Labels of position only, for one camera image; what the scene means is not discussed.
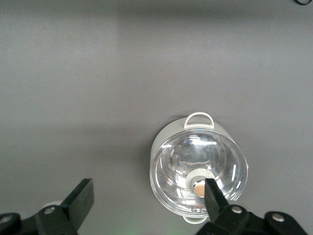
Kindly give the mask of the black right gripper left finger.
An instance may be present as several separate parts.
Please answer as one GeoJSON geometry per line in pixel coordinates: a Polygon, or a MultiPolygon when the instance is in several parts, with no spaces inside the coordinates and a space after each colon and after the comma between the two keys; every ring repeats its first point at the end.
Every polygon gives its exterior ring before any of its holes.
{"type": "Polygon", "coordinates": [[[93,204],[93,180],[86,178],[60,204],[48,205],[29,218],[21,219],[15,212],[0,214],[0,235],[78,235],[93,204]]]}

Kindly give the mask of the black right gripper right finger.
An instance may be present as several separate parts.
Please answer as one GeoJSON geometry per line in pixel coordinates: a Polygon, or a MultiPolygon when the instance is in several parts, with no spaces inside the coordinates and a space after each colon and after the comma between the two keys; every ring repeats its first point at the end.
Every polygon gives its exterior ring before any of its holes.
{"type": "Polygon", "coordinates": [[[210,221],[196,235],[308,235],[289,214],[269,211],[260,218],[229,204],[213,179],[205,180],[204,202],[210,221]]]}

